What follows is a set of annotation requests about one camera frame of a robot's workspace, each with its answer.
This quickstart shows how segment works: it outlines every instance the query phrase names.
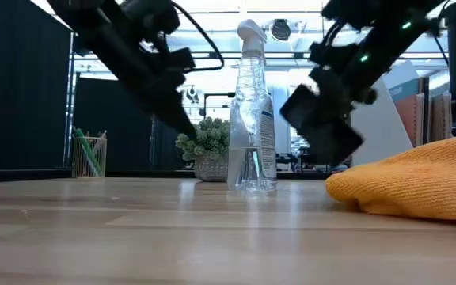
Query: green led light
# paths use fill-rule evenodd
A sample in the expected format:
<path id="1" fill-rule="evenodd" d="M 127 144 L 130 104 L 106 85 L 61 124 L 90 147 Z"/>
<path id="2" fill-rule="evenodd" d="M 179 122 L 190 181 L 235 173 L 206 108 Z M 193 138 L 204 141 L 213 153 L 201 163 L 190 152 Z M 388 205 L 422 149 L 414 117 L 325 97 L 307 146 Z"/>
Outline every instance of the green led light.
<path id="1" fill-rule="evenodd" d="M 409 28 L 409 27 L 411 27 L 411 22 L 407 22 L 407 23 L 405 23 L 405 24 L 402 25 L 402 28 L 403 28 L 403 29 L 407 29 L 407 28 Z"/>

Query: potted plant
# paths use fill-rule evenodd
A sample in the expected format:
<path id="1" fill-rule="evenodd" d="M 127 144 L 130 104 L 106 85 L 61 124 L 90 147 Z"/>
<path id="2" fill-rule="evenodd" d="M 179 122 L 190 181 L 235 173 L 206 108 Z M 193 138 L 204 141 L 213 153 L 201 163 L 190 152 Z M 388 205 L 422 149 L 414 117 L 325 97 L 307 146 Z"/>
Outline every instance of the potted plant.
<path id="1" fill-rule="evenodd" d="M 179 134 L 176 146 L 182 158 L 195 161 L 195 176 L 202 181 L 224 182 L 228 176 L 230 122 L 207 117 L 195 125 L 196 139 Z"/>

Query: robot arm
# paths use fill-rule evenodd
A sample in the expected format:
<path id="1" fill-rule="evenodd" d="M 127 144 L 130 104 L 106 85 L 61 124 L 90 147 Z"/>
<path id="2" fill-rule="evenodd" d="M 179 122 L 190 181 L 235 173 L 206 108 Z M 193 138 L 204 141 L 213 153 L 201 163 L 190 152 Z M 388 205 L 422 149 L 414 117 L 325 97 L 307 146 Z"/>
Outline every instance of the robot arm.
<path id="1" fill-rule="evenodd" d="M 217 47 L 192 18 L 171 0 L 48 0 L 84 47 L 126 86 L 144 112 L 190 136 L 195 129 L 182 108 L 177 87 L 196 69 L 191 52 L 170 51 L 167 35 L 180 25 L 176 9 L 199 29 L 221 60 Z M 442 0 L 330 0 L 321 14 L 336 23 L 321 43 L 310 47 L 317 66 L 310 77 L 319 94 L 299 86 L 281 109 L 283 117 L 308 140 L 317 163 L 336 165 L 363 142 L 345 122 L 353 102 L 372 104 L 371 86 L 422 33 L 439 35 L 439 21 L 426 15 Z M 359 44 L 335 47 L 345 26 L 370 29 Z M 141 43 L 152 44 L 153 51 Z"/>

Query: black curtain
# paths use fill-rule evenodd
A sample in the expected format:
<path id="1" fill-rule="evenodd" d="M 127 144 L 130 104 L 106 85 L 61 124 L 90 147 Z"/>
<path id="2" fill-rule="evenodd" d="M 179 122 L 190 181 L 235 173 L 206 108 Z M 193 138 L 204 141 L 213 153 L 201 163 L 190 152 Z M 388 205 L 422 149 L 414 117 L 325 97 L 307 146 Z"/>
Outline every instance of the black curtain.
<path id="1" fill-rule="evenodd" d="M 70 30 L 29 0 L 0 0 L 0 168 L 63 166 Z"/>
<path id="2" fill-rule="evenodd" d="M 154 120 L 152 143 L 153 170 L 179 170 L 184 166 L 182 151 L 175 146 L 179 133 L 160 120 Z"/>
<path id="3" fill-rule="evenodd" d="M 118 81 L 80 78 L 73 122 L 84 134 L 107 131 L 107 173 L 150 168 L 150 116 Z"/>

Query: bottle label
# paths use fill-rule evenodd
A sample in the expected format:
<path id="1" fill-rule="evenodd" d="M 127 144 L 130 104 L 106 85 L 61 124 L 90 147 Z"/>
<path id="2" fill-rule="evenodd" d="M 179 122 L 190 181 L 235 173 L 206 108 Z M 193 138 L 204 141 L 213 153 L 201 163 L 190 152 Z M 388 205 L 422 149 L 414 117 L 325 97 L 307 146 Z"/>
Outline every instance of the bottle label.
<path id="1" fill-rule="evenodd" d="M 261 162 L 263 174 L 267 178 L 276 178 L 276 143 L 274 140 L 274 115 L 272 104 L 267 103 L 261 113 Z"/>

